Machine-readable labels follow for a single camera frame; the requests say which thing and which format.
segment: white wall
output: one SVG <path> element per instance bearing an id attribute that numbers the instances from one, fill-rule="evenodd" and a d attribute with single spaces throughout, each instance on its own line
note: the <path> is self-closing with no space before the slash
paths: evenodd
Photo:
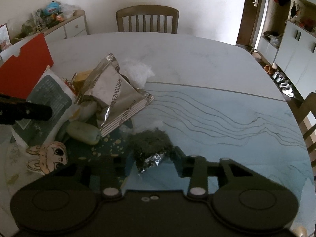
<path id="1" fill-rule="evenodd" d="M 58 0 L 85 10 L 91 34 L 116 32 L 117 10 L 139 4 L 171 6 L 180 11 L 178 33 L 235 45 L 245 0 Z"/>
<path id="2" fill-rule="evenodd" d="M 7 23 L 10 35 L 18 34 L 22 22 L 29 19 L 31 12 L 49 2 L 51 0 L 0 0 L 0 25 Z"/>

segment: cardboard box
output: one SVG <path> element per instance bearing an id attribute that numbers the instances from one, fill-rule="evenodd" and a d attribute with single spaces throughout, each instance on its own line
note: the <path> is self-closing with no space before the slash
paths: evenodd
<path id="1" fill-rule="evenodd" d="M 87 70 L 87 71 L 83 71 L 83 72 L 79 72 L 77 74 L 77 76 L 75 77 L 74 82 L 73 82 L 73 86 L 74 86 L 76 93 L 79 93 L 79 91 L 81 90 L 81 88 L 84 85 L 84 82 L 86 81 L 87 77 L 90 75 L 91 72 L 92 72 L 92 69 Z"/>

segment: dining table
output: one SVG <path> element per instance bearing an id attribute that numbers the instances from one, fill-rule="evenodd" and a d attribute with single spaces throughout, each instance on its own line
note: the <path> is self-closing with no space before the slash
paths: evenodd
<path id="1" fill-rule="evenodd" d="M 150 66 L 154 76 L 144 89 L 154 101 L 131 118 L 132 128 L 158 128 L 185 155 L 211 162 L 230 158 L 285 186 L 299 202 L 292 228 L 302 225 L 308 236 L 314 233 L 316 195 L 305 142 L 283 95 L 249 52 L 210 39 L 151 32 L 101 33 L 47 45 L 52 71 L 69 80 L 75 72 L 94 69 L 109 53 L 118 63 L 132 59 Z M 0 125 L 0 131 L 0 232 L 7 237 L 17 231 L 9 209 L 12 195 L 41 175 L 12 170 L 23 151 L 12 142 L 9 126 Z M 122 191 L 186 193 L 189 181 L 166 159 L 141 174 L 134 164 Z M 208 189 L 218 190 L 216 177 L 208 178 Z"/>

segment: green bar of soap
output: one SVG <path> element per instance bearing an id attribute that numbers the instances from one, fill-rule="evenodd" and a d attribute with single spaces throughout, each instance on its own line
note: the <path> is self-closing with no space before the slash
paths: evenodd
<path id="1" fill-rule="evenodd" d="M 101 137 L 101 133 L 97 127 L 76 120 L 70 122 L 67 126 L 66 132 L 70 137 L 76 139 L 77 141 L 81 141 L 89 145 L 96 145 Z"/>

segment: silver screw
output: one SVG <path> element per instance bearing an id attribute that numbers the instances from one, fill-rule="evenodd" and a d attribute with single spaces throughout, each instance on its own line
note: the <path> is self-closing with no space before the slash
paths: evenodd
<path id="1" fill-rule="evenodd" d="M 106 196 L 115 196 L 115 195 L 118 195 L 119 190 L 116 189 L 116 188 L 109 187 L 109 188 L 105 188 L 105 189 L 103 190 L 103 193 L 104 193 Z"/>
<path id="2" fill-rule="evenodd" d="M 195 195 L 195 196 L 201 196 L 204 195 L 206 193 L 206 190 L 204 188 L 201 187 L 194 187 L 190 189 L 190 193 Z"/>
<path id="3" fill-rule="evenodd" d="M 152 196 L 150 197 L 150 199 L 151 199 L 151 200 L 158 200 L 158 199 L 159 199 L 159 196 L 157 196 L 157 195 L 152 195 Z"/>
<path id="4" fill-rule="evenodd" d="M 148 197 L 142 197 L 141 200 L 144 201 L 144 202 L 148 202 L 148 201 L 150 201 L 150 198 L 148 198 Z"/>

